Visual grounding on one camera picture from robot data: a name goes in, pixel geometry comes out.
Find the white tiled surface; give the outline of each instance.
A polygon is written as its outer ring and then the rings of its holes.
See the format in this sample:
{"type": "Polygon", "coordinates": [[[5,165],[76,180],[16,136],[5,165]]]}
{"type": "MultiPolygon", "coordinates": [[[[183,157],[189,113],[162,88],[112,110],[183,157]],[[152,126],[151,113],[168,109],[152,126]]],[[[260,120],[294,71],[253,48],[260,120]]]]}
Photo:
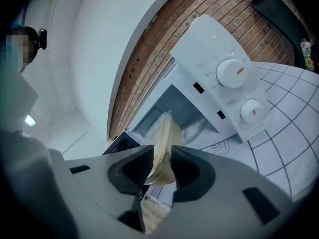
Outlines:
{"type": "Polygon", "coordinates": [[[296,77],[293,77],[288,74],[282,74],[282,76],[278,79],[278,81],[276,81],[275,84],[289,91],[293,87],[293,85],[296,83],[297,80],[298,78],[296,77]]]}
{"type": "Polygon", "coordinates": [[[264,144],[254,148],[253,152],[255,154],[259,172],[262,175],[270,174],[283,167],[281,159],[276,152],[272,141],[267,141],[264,144]]]}
{"type": "Polygon", "coordinates": [[[287,93],[286,96],[277,104],[277,107],[291,120],[293,120],[305,106],[306,103],[304,101],[291,93],[287,93]]]}
{"type": "Polygon", "coordinates": [[[319,114],[308,105],[295,118],[294,123],[310,143],[319,135],[319,114]]]}
{"type": "Polygon", "coordinates": [[[257,75],[259,76],[259,79],[262,79],[267,73],[269,73],[270,70],[268,69],[264,69],[264,68],[260,68],[257,71],[257,75]]]}
{"type": "Polygon", "coordinates": [[[286,166],[292,195],[310,185],[318,176],[319,166],[311,148],[286,166]]]}
{"type": "Polygon", "coordinates": [[[269,68],[269,69],[283,73],[287,69],[287,67],[288,65],[275,64],[272,68],[269,68]]]}
{"type": "Polygon", "coordinates": [[[275,63],[265,63],[262,68],[266,68],[266,69],[272,69],[275,65],[275,63]]]}
{"type": "Polygon", "coordinates": [[[272,107],[274,107],[274,105],[268,101],[268,109],[271,109],[272,107]]]}
{"type": "Polygon", "coordinates": [[[258,135],[256,135],[255,137],[251,138],[249,140],[249,143],[250,143],[250,146],[252,148],[268,141],[270,138],[269,136],[267,135],[267,133],[265,131],[262,131],[261,133],[259,133],[258,135]]]}
{"type": "Polygon", "coordinates": [[[267,91],[266,96],[269,102],[273,105],[276,105],[287,93],[286,90],[277,87],[276,85],[272,85],[267,91]]]}
{"type": "Polygon", "coordinates": [[[282,73],[276,72],[276,71],[270,71],[264,78],[266,82],[275,83],[276,80],[279,79],[279,77],[282,75],[282,73]]]}
{"type": "Polygon", "coordinates": [[[264,64],[265,62],[256,62],[255,67],[263,67],[264,64]]]}
{"type": "Polygon", "coordinates": [[[290,121],[277,107],[270,110],[270,116],[272,118],[272,122],[268,127],[266,127],[266,131],[270,137],[273,137],[275,134],[283,130],[290,121]]]}
{"type": "Polygon", "coordinates": [[[319,84],[319,75],[307,70],[304,70],[303,74],[300,76],[300,79],[310,82],[311,84],[314,84],[316,86],[318,86],[319,84]]]}
{"type": "Polygon", "coordinates": [[[249,140],[252,151],[237,143],[235,151],[222,156],[256,167],[255,156],[259,172],[294,196],[319,174],[319,75],[287,65],[256,64],[267,99],[275,105],[269,102],[272,123],[249,140]]]}
{"type": "Polygon", "coordinates": [[[273,142],[285,165],[309,146],[304,136],[293,123],[290,123],[284,130],[276,135],[273,138],[273,142]]]}
{"type": "Polygon", "coordinates": [[[317,112],[319,112],[319,89],[317,88],[314,96],[310,99],[309,105],[312,106],[317,112]]]}
{"type": "Polygon", "coordinates": [[[279,188],[283,189],[287,195],[290,195],[289,182],[284,168],[274,172],[271,175],[268,175],[266,178],[275,183],[279,188]]]}
{"type": "Polygon", "coordinates": [[[304,80],[298,80],[293,88],[290,90],[290,93],[301,98],[305,102],[308,102],[315,92],[316,87],[304,80]]]}
{"type": "Polygon", "coordinates": [[[261,81],[261,84],[263,85],[263,88],[264,88],[265,92],[266,92],[267,90],[269,90],[269,88],[272,86],[271,83],[266,82],[266,81],[261,81]]]}
{"type": "Polygon", "coordinates": [[[312,144],[312,147],[317,158],[319,159],[319,137],[314,141],[314,143],[312,144]]]}
{"type": "Polygon", "coordinates": [[[285,70],[285,74],[289,74],[295,77],[300,77],[300,75],[303,73],[303,69],[298,68],[298,67],[294,67],[294,66],[289,66],[286,70],[285,70]]]}

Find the white microwave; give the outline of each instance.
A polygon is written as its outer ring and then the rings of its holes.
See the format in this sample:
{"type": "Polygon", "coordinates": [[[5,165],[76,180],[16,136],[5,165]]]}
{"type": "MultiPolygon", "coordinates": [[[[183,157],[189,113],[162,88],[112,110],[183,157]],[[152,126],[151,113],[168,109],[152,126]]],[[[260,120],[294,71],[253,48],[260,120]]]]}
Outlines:
{"type": "Polygon", "coordinates": [[[251,60],[212,17],[197,18],[170,53],[127,127],[139,144],[164,112],[180,126],[181,144],[195,149],[235,134],[247,141],[269,124],[265,91],[251,60]]]}

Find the person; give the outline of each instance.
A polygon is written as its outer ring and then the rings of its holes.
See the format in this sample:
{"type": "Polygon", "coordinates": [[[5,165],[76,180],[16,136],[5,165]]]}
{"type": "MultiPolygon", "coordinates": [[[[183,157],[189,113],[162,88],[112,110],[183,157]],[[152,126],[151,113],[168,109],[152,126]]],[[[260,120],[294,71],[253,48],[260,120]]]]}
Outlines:
{"type": "Polygon", "coordinates": [[[39,36],[29,26],[14,22],[5,38],[0,42],[2,70],[18,70],[20,73],[31,63],[39,49],[39,36]]]}

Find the curved white wall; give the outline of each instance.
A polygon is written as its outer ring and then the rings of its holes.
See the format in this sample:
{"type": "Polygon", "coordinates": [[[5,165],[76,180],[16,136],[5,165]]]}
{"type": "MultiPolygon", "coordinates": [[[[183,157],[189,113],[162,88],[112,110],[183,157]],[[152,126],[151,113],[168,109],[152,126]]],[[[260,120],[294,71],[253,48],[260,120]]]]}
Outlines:
{"type": "Polygon", "coordinates": [[[83,0],[71,43],[71,73],[79,110],[104,139],[128,59],[167,0],[83,0]]]}

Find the black plastic slot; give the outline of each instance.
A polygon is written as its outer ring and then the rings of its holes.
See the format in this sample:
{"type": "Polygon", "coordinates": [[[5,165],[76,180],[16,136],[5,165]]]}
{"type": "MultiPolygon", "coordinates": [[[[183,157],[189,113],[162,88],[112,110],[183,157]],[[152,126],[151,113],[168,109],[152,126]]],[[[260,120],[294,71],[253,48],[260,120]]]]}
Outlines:
{"type": "Polygon", "coordinates": [[[202,94],[205,90],[196,82],[194,85],[194,88],[196,88],[196,90],[202,94]]]}
{"type": "Polygon", "coordinates": [[[222,111],[217,112],[217,114],[220,116],[220,118],[223,120],[225,117],[224,113],[222,111]]]}
{"type": "Polygon", "coordinates": [[[267,224],[279,215],[279,211],[257,188],[248,188],[243,193],[263,224],[267,224]]]}
{"type": "Polygon", "coordinates": [[[72,174],[75,174],[75,173],[83,172],[88,169],[90,169],[90,167],[88,167],[87,165],[80,165],[80,166],[70,168],[70,171],[72,174]]]}

